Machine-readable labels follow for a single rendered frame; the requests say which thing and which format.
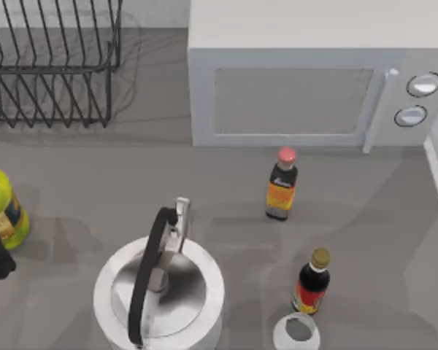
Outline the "dark bottle with gold cap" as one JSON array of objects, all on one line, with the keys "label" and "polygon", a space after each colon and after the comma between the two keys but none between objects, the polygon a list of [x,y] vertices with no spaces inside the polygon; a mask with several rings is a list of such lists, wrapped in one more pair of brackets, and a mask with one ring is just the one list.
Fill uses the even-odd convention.
[{"label": "dark bottle with gold cap", "polygon": [[330,283],[328,266],[331,257],[326,248],[317,248],[311,259],[299,271],[291,304],[293,308],[308,315],[316,314]]}]

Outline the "large microwave knob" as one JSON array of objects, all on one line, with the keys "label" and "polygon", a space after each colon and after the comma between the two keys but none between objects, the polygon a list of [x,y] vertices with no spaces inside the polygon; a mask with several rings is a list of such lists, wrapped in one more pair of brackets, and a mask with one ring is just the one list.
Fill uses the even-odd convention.
[{"label": "large microwave knob", "polygon": [[428,72],[412,77],[407,83],[406,90],[409,95],[422,98],[438,91],[438,73]]}]

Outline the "yellow green bottle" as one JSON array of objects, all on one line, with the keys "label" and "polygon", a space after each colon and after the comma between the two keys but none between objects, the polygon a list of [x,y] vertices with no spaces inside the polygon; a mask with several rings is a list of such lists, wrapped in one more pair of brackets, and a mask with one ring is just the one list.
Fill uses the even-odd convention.
[{"label": "yellow green bottle", "polygon": [[0,170],[0,238],[4,247],[12,251],[28,236],[30,220],[13,190],[9,177]]}]

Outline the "pale microwave oven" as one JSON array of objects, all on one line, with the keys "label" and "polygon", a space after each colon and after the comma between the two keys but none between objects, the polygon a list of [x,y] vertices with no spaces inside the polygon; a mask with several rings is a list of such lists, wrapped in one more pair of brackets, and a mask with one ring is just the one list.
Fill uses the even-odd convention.
[{"label": "pale microwave oven", "polygon": [[[399,71],[373,147],[418,146],[438,91],[438,0],[191,0],[188,76],[196,146],[360,147],[384,72]],[[393,120],[423,106],[415,127]]]}]

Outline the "white jar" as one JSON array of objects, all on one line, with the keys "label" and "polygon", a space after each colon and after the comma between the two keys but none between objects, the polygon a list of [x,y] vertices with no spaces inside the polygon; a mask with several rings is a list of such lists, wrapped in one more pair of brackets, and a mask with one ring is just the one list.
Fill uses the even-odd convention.
[{"label": "white jar", "polygon": [[320,332],[311,316],[295,312],[277,322],[272,341],[276,350],[319,350]]}]

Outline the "dark bottle with pink cap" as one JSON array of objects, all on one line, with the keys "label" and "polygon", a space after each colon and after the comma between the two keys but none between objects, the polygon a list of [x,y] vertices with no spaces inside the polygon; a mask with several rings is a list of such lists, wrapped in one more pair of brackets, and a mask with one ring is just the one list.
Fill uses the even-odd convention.
[{"label": "dark bottle with pink cap", "polygon": [[296,167],[296,151],[282,147],[278,152],[266,190],[266,215],[278,221],[286,221],[293,206],[296,181],[299,174]]}]

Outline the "small microwave knob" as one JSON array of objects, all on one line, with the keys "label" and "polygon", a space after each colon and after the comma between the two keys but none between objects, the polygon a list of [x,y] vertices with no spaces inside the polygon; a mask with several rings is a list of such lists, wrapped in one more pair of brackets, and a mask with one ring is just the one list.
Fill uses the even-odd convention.
[{"label": "small microwave knob", "polygon": [[394,122],[402,128],[411,128],[420,125],[428,116],[423,106],[411,106],[400,109],[394,116]]}]

